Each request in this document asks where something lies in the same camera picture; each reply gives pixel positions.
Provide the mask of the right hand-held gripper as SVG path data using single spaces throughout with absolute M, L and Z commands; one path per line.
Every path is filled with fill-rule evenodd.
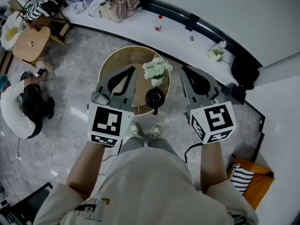
M 191 66 L 180 70 L 180 78 L 187 99 L 185 116 L 202 144 L 228 138 L 236 129 L 233 106 L 218 91 L 218 83 L 208 73 Z

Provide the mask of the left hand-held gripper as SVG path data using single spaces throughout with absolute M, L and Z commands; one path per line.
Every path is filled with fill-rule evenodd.
M 126 80 L 122 91 L 115 92 L 109 98 L 108 95 L 124 78 Z M 118 68 L 99 79 L 99 86 L 92 93 L 88 104 L 89 141 L 105 147 L 114 147 L 121 142 L 135 114 L 131 104 L 136 80 L 137 72 L 133 66 Z

